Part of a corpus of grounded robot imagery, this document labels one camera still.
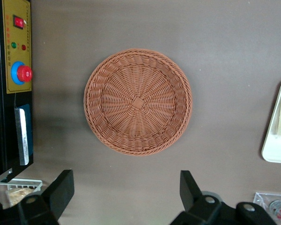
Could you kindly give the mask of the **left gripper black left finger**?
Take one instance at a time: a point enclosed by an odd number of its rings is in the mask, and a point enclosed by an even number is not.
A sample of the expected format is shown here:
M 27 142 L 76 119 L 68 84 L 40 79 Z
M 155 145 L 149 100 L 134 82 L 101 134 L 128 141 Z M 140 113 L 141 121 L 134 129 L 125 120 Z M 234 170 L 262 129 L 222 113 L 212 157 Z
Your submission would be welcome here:
M 63 170 L 45 189 L 42 198 L 56 219 L 59 219 L 74 195 L 73 170 Z

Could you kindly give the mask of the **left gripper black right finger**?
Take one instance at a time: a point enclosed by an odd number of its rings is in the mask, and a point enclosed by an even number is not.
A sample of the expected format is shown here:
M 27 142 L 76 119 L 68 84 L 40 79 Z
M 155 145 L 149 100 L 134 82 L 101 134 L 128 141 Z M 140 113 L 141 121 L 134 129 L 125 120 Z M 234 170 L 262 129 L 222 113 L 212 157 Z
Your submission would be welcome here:
M 189 211 L 202 196 L 202 192 L 190 171 L 182 170 L 180 172 L 179 193 L 185 211 Z

